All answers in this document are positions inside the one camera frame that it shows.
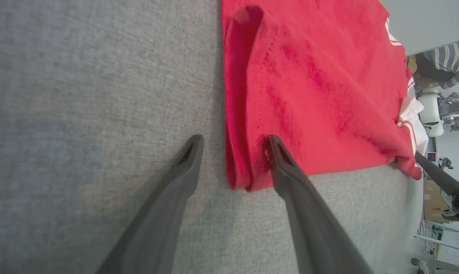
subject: person's arm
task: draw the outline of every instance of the person's arm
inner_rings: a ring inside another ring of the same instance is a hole
[[[449,89],[449,88],[454,87],[458,83],[459,83],[459,74],[456,74],[450,80],[446,82],[441,82],[440,85],[443,89]]]

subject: folded red cloth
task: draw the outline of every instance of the folded red cloth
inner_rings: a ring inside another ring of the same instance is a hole
[[[400,104],[412,73],[377,0],[222,0],[226,171],[232,189],[273,186],[278,135],[307,175],[398,160],[414,178]]]

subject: cardboard box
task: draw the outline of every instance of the cardboard box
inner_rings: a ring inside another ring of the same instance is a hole
[[[448,204],[441,197],[441,189],[433,180],[424,180],[424,218],[428,221],[450,223],[441,216]]]

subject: gray and white striped clothing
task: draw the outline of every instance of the gray and white striped clothing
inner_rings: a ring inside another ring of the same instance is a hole
[[[448,89],[459,83],[459,42],[424,52],[436,69],[453,72],[451,80],[441,83],[443,89]]]

